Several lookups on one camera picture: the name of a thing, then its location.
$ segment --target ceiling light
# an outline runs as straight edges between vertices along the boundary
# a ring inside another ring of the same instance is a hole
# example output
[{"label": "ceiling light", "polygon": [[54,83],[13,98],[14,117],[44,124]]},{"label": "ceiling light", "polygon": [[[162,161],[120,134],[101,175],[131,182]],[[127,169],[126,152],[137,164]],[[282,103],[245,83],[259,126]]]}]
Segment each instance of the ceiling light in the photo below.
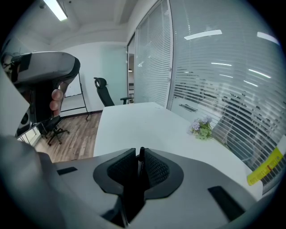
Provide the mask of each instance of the ceiling light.
[{"label": "ceiling light", "polygon": [[263,73],[261,73],[261,72],[257,72],[257,71],[251,70],[251,69],[249,69],[249,71],[255,72],[255,73],[260,74],[260,75],[262,75],[262,76],[265,76],[265,77],[267,77],[268,79],[271,78],[270,76],[268,76],[268,75],[266,75],[266,74],[263,74]]},{"label": "ceiling light", "polygon": [[227,75],[222,75],[222,74],[220,74],[220,76],[226,76],[226,77],[230,77],[230,78],[233,78],[232,76],[227,76]]},{"label": "ceiling light", "polygon": [[262,33],[262,32],[257,32],[257,36],[259,38],[263,38],[265,40],[272,41],[272,42],[274,42],[274,43],[279,45],[279,41],[275,37],[272,37],[272,36],[270,36],[268,34],[265,34],[265,33]]},{"label": "ceiling light", "polygon": [[206,36],[211,36],[211,35],[219,35],[219,34],[223,34],[221,30],[211,30],[211,31],[206,31],[206,32],[186,36],[184,38],[186,40],[191,40],[191,39],[195,39],[195,38],[201,38],[201,37],[206,37]]},{"label": "ceiling light", "polygon": [[250,83],[250,82],[247,82],[247,81],[244,81],[244,82],[247,83],[247,84],[251,84],[251,85],[253,85],[253,86],[258,87],[256,84],[253,84],[253,83]]},{"label": "ceiling light", "polygon": [[220,64],[220,65],[227,65],[227,66],[231,66],[231,64],[222,64],[222,63],[211,63],[211,64]]},{"label": "ceiling light", "polygon": [[55,16],[57,16],[60,21],[67,19],[67,15],[63,11],[57,0],[44,0],[44,2],[48,5],[48,7],[51,9],[51,11],[53,11]]}]

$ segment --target flower bouquet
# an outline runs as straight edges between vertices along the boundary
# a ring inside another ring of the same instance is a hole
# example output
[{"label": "flower bouquet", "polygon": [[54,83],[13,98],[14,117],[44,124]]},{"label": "flower bouquet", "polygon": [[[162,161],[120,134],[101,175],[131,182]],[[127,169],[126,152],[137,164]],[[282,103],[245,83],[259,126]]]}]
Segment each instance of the flower bouquet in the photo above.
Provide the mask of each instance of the flower bouquet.
[{"label": "flower bouquet", "polygon": [[211,138],[211,121],[212,118],[210,116],[203,119],[196,119],[188,128],[188,132],[195,135],[198,139],[207,140],[208,138]]}]

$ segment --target baseboard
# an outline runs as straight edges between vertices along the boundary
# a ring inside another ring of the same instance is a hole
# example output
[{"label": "baseboard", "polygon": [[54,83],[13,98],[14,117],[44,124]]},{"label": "baseboard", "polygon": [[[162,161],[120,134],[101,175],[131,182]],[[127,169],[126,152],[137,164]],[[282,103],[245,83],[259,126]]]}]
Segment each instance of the baseboard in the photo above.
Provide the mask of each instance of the baseboard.
[{"label": "baseboard", "polygon": [[72,118],[72,117],[76,117],[76,116],[82,116],[82,115],[88,115],[88,114],[101,113],[102,111],[103,110],[97,110],[97,111],[85,112],[85,113],[80,113],[80,114],[67,115],[67,116],[64,116],[63,119]]}]

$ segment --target ceiling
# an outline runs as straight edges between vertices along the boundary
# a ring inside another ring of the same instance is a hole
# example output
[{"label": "ceiling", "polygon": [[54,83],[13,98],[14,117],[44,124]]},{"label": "ceiling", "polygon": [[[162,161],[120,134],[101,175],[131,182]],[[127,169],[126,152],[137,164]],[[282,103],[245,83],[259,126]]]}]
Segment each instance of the ceiling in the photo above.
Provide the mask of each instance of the ceiling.
[{"label": "ceiling", "polygon": [[29,30],[39,36],[52,40],[73,26],[80,28],[101,22],[127,23],[137,0],[59,0],[65,8],[67,19],[59,21],[48,6],[40,8],[43,0],[36,0],[29,11],[19,21],[22,30]]}]

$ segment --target human hand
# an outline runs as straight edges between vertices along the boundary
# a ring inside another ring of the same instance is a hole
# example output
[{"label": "human hand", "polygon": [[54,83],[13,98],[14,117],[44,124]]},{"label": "human hand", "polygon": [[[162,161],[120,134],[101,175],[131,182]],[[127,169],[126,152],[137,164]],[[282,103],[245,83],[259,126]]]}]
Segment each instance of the human hand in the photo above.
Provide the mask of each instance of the human hand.
[{"label": "human hand", "polygon": [[60,114],[61,103],[63,101],[63,92],[60,89],[55,89],[52,92],[52,101],[50,102],[50,109],[53,111],[54,117]]}]

